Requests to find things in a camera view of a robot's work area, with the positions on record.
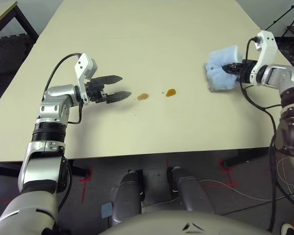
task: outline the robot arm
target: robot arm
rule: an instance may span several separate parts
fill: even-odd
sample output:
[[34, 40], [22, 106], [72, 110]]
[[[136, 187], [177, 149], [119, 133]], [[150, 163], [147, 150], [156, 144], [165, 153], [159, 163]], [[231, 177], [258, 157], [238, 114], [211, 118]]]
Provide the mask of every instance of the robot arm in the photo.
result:
[[122, 78], [114, 75], [91, 78], [96, 70], [95, 61], [83, 53], [75, 65], [78, 86], [56, 86], [45, 91], [19, 174], [20, 195], [1, 215], [0, 235], [58, 232], [56, 194], [67, 185], [69, 166], [64, 157], [64, 139], [70, 108], [81, 109], [92, 101], [112, 103], [131, 95], [130, 92], [106, 94], [104, 85]]
[[244, 61], [245, 66], [233, 63], [223, 66], [223, 69], [240, 75], [244, 83], [279, 90], [282, 110], [274, 146], [290, 157], [294, 167], [294, 67], [272, 64], [278, 47], [271, 32], [260, 32], [255, 41], [257, 50], [261, 51], [258, 61]]

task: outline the liquid droplet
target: liquid droplet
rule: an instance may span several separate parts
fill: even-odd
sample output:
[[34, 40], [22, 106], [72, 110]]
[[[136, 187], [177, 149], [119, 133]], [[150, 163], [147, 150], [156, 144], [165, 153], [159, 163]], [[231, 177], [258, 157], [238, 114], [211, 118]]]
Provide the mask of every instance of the liquid droplet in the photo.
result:
[[175, 89], [170, 89], [170, 90], [167, 91], [166, 97], [170, 97], [170, 96], [175, 95], [175, 94], [176, 94]]
[[137, 99], [138, 100], [144, 100], [144, 99], [147, 99], [148, 96], [149, 96], [148, 94], [142, 93], [141, 95], [137, 96]]

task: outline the light blue cloth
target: light blue cloth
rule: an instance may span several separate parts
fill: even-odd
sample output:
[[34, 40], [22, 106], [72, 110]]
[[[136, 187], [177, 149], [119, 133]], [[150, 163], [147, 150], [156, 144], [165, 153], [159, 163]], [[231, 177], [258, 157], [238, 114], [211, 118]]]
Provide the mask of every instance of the light blue cloth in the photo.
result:
[[238, 46], [227, 47], [210, 53], [209, 61], [206, 63], [209, 89], [212, 92], [226, 91], [239, 85], [238, 76], [226, 73], [222, 66], [241, 63], [243, 55], [238, 51]]

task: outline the white table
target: white table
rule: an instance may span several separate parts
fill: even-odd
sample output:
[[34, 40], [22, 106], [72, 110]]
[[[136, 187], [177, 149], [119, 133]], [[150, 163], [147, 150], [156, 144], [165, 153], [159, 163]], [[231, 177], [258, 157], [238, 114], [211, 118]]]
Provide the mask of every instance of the white table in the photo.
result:
[[[46, 81], [72, 52], [95, 59], [95, 76], [123, 77], [107, 93], [132, 96], [84, 107], [82, 123], [67, 128], [69, 159], [268, 146], [269, 118], [238, 88], [211, 93], [204, 69], [210, 52], [245, 50], [258, 32], [234, 0], [64, 0], [0, 100], [0, 162], [23, 160]], [[67, 60], [51, 85], [76, 84], [75, 63]], [[276, 63], [288, 64], [280, 53]], [[166, 97], [171, 88], [177, 94]], [[149, 98], [138, 101], [141, 93]], [[270, 88], [249, 93], [261, 105], [280, 103]], [[279, 111], [272, 109], [276, 121]], [[77, 118], [72, 109], [70, 120]]]

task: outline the table leg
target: table leg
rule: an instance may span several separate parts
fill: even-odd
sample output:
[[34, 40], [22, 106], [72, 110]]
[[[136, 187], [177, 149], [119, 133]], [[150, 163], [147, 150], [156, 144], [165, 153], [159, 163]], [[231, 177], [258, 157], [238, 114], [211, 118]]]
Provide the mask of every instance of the table leg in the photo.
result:
[[19, 9], [18, 6], [13, 8], [13, 11], [16, 13], [15, 18], [26, 31], [26, 33], [32, 38], [34, 42], [38, 39], [38, 34], [34, 30], [34, 28], [30, 25], [26, 17], [23, 15], [22, 11]]
[[3, 176], [10, 176], [10, 177], [18, 177], [19, 176], [20, 171], [16, 170], [16, 169], [10, 169], [10, 168], [6, 168], [6, 167], [1, 167], [0, 166], [0, 175]]
[[263, 157], [268, 154], [269, 148], [252, 148], [252, 149], [238, 149], [238, 155], [225, 159], [221, 163], [224, 169], [231, 168], [233, 166], [248, 163], [251, 160]]
[[[69, 160], [69, 164], [72, 170], [72, 175], [78, 176], [80, 178], [85, 178], [85, 179], [88, 178], [90, 175], [89, 170], [73, 166], [73, 162], [74, 160]], [[22, 163], [19, 162], [19, 163], [10, 163], [10, 164], [19, 165], [19, 167], [18, 169], [11, 169], [11, 168], [6, 168], [0, 165], [0, 175], [18, 178]]]
[[78, 176], [80, 178], [87, 179], [90, 175], [90, 172], [88, 169], [82, 169], [76, 166], [73, 166], [74, 160], [69, 160], [69, 164], [71, 167], [72, 175]]
[[16, 13], [11, 10], [0, 20], [0, 31], [15, 17]]

